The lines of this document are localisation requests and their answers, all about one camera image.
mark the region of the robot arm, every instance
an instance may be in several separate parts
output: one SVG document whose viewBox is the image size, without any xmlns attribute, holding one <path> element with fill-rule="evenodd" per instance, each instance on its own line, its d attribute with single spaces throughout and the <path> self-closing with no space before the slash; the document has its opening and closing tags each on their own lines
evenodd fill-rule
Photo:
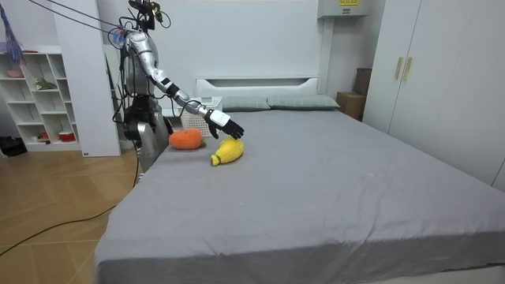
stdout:
<svg viewBox="0 0 505 284">
<path fill-rule="evenodd" d="M 229 134 L 235 139 L 244 135 L 244 129 L 230 119 L 230 115 L 220 110 L 207 110 L 205 105 L 192 101 L 184 91 L 172 82 L 165 71 L 157 68 L 155 43 L 151 37 L 142 31 L 130 31 L 126 35 L 126 45 L 137 56 L 140 66 L 148 79 L 163 93 L 184 107 L 190 114 L 200 115 L 209 125 L 212 136 L 218 138 L 217 129 Z"/>
</svg>

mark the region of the wooden floor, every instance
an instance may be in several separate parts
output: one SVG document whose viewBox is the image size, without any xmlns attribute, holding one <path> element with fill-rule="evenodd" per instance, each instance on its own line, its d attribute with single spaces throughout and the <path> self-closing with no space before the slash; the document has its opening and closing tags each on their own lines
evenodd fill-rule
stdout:
<svg viewBox="0 0 505 284">
<path fill-rule="evenodd" d="M 0 252 L 54 224 L 97 215 L 132 188 L 136 157 L 30 152 L 0 158 Z M 108 213 L 47 231 L 0 256 L 0 283 L 92 283 Z"/>
</svg>

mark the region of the orange plush toy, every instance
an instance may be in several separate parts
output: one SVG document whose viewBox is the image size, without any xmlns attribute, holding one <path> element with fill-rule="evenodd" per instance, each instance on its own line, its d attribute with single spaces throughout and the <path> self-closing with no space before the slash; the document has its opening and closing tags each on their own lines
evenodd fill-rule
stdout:
<svg viewBox="0 0 505 284">
<path fill-rule="evenodd" d="M 179 150 L 194 150 L 205 145 L 205 142 L 200 130 L 184 129 L 170 135 L 168 137 L 168 144 Z"/>
</svg>

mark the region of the wardrobe door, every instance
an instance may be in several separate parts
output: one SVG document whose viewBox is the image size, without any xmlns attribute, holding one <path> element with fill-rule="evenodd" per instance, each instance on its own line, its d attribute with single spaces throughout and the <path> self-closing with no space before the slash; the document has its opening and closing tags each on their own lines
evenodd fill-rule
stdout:
<svg viewBox="0 0 505 284">
<path fill-rule="evenodd" d="M 503 0 L 423 0 L 390 129 L 488 184 L 505 159 L 504 10 Z"/>
<path fill-rule="evenodd" d="M 421 0 L 387 0 L 363 122 L 389 130 Z"/>
</svg>

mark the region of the humanoid robot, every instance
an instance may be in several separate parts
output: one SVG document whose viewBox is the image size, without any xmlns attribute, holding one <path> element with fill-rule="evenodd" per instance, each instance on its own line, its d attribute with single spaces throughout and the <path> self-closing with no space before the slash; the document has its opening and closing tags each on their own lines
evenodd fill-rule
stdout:
<svg viewBox="0 0 505 284">
<path fill-rule="evenodd" d="M 131 29 L 124 28 L 124 44 L 121 48 L 120 73 L 123 88 L 128 97 L 133 97 L 132 105 L 125 109 L 124 131 L 127 139 L 136 145 L 137 156 L 144 171 L 158 158 L 168 145 L 168 136 L 173 133 L 170 122 L 162 116 L 158 100 L 153 95 L 155 88 L 161 90 L 190 114 L 200 115 L 208 123 L 214 138 L 217 129 L 240 139 L 244 129 L 220 110 L 208 110 L 205 105 L 191 100 L 165 71 L 158 68 L 158 50 L 148 31 L 155 29 L 155 20 L 162 23 L 158 3 L 149 1 L 129 1 L 138 14 L 136 18 L 121 17 L 136 22 Z"/>
</svg>

